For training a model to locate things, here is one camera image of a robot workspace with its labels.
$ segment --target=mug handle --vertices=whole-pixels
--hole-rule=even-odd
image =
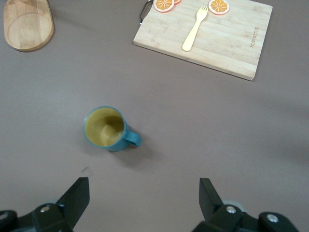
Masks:
[[[132,144],[132,145],[135,145],[135,146],[141,145],[141,137],[138,134],[131,132],[131,131],[128,131],[126,133],[125,140],[129,144]]]

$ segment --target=bamboo cutting board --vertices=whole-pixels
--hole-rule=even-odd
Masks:
[[[8,0],[3,15],[5,40],[18,51],[39,49],[54,33],[47,0]]]
[[[250,0],[227,0],[224,15],[210,11],[200,24],[190,51],[182,45],[205,0],[182,0],[166,13],[152,6],[133,43],[237,77],[252,80],[261,55],[272,6]]]

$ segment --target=metal handle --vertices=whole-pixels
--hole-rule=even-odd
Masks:
[[[144,14],[144,12],[145,12],[145,10],[146,10],[146,7],[148,6],[149,3],[152,3],[153,1],[154,1],[154,0],[147,0],[147,1],[146,1],[145,5],[144,5],[144,7],[143,7],[143,9],[142,9],[142,11],[141,11],[141,13],[140,13],[140,25],[141,25],[141,23],[143,22],[143,14]]]

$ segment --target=cutting board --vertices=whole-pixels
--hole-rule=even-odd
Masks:
[[[182,0],[166,13],[153,6],[144,18],[133,43],[240,78],[255,76],[272,6],[250,0],[227,0],[224,15],[208,12],[200,24],[190,51],[182,45],[205,0]]]
[[[22,52],[43,47],[54,33],[47,0],[8,0],[4,6],[6,42]]]

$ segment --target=gray table surface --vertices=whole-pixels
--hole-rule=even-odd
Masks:
[[[273,12],[252,81],[133,45],[144,2],[50,0],[54,36],[31,53],[0,25],[0,209],[24,215],[88,176],[76,232],[190,232],[207,177],[253,217],[308,231],[308,1],[259,0]],[[87,143],[83,119],[101,105],[141,147]]]

